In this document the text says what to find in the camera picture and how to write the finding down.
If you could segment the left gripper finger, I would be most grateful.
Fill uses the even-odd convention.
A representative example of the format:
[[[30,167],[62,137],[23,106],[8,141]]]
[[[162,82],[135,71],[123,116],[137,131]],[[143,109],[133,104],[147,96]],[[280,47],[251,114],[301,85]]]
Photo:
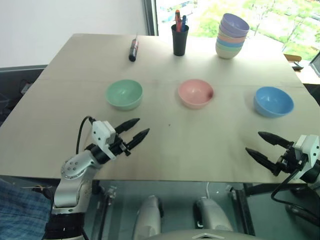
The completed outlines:
[[[117,126],[115,128],[115,132],[117,134],[121,134],[123,132],[126,132],[129,129],[131,129],[139,120],[140,120],[140,118],[132,118],[130,120],[127,120],[127,121],[121,123],[119,126]]]
[[[141,132],[139,132],[138,134],[136,134],[132,140],[127,144],[127,149],[128,150],[132,150],[133,148],[135,148],[137,145],[139,145],[144,138],[147,136],[147,134],[149,133],[150,129],[147,128],[145,130],[142,130]]]

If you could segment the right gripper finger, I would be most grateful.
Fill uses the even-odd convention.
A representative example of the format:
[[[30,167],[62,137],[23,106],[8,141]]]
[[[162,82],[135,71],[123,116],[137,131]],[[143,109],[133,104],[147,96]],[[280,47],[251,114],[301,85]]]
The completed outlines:
[[[277,170],[277,166],[275,163],[271,162],[265,155],[262,153],[246,147],[245,150],[247,153],[260,165],[264,166],[268,170],[270,170],[272,173],[274,173]]]
[[[266,132],[266,131],[259,131],[258,135],[264,139],[266,142],[268,142],[269,144],[275,146],[275,145],[279,145],[285,149],[289,149],[292,145],[293,142],[292,141],[288,141],[276,134],[270,133],[270,132]]]

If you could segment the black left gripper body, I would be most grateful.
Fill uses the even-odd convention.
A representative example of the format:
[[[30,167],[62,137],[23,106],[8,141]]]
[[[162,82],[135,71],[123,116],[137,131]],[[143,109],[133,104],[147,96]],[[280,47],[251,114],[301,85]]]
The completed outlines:
[[[116,134],[114,142],[108,148],[114,156],[121,155],[124,153],[127,157],[131,155],[128,145],[123,141],[123,139]]]

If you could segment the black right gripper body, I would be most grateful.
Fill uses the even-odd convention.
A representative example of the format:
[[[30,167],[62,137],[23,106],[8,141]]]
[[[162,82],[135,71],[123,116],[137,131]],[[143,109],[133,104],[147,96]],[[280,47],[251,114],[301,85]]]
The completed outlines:
[[[280,172],[292,174],[296,170],[301,171],[303,169],[303,164],[299,159],[297,159],[294,144],[295,143],[291,141],[288,146],[285,147],[285,153],[281,155],[275,163],[275,176],[278,176]]]

